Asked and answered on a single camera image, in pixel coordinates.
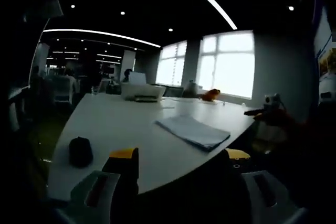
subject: desk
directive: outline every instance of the desk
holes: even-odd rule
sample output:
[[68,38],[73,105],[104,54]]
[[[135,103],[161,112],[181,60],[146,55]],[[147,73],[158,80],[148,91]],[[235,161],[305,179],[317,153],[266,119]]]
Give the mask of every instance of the desk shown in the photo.
[[[48,196],[70,200],[71,190],[93,170],[101,170],[111,151],[133,147],[139,148],[139,193],[165,185],[201,166],[236,140],[254,121],[243,115],[248,109],[191,98],[136,103],[124,101],[119,95],[86,94],[56,145],[48,178]],[[154,124],[157,119],[181,114],[229,131],[231,136],[207,153]],[[93,152],[92,164],[83,169],[69,165],[68,145],[78,136],[90,140]]]

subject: white chair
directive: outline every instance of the white chair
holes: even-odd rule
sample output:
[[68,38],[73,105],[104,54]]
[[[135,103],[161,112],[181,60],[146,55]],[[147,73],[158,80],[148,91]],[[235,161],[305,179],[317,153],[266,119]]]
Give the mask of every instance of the white chair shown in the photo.
[[66,76],[52,76],[48,81],[52,85],[54,103],[70,103],[74,89],[70,87],[70,79]]
[[101,79],[99,83],[99,93],[106,93],[106,89],[108,85],[110,84],[110,79]]

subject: window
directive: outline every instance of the window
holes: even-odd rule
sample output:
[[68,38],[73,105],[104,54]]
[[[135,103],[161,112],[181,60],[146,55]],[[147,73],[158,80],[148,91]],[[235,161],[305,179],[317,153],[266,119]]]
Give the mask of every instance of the window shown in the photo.
[[183,41],[164,47],[160,53],[156,83],[180,86],[187,42]]
[[203,38],[197,82],[204,90],[252,98],[254,36],[252,31],[210,35]]

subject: poster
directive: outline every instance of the poster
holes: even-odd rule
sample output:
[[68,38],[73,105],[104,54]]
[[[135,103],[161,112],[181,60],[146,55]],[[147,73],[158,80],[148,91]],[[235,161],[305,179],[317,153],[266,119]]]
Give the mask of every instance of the poster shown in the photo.
[[314,38],[314,52],[319,71],[319,102],[334,101],[336,93],[336,46],[323,7]]

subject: yellow part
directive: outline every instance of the yellow part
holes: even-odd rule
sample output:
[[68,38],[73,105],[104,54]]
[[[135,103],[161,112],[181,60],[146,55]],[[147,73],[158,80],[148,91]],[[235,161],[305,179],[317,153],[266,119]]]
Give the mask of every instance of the yellow part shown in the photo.
[[132,158],[132,154],[133,154],[134,150],[135,150],[135,148],[114,151],[114,152],[110,153],[110,157]]
[[254,118],[256,118],[257,116],[260,116],[260,115],[262,115],[262,113],[258,113],[258,114],[256,114],[256,115],[254,116]]
[[229,148],[226,148],[225,150],[228,152],[230,159],[251,157],[246,152],[243,152],[241,150],[235,150],[235,149],[229,149]]

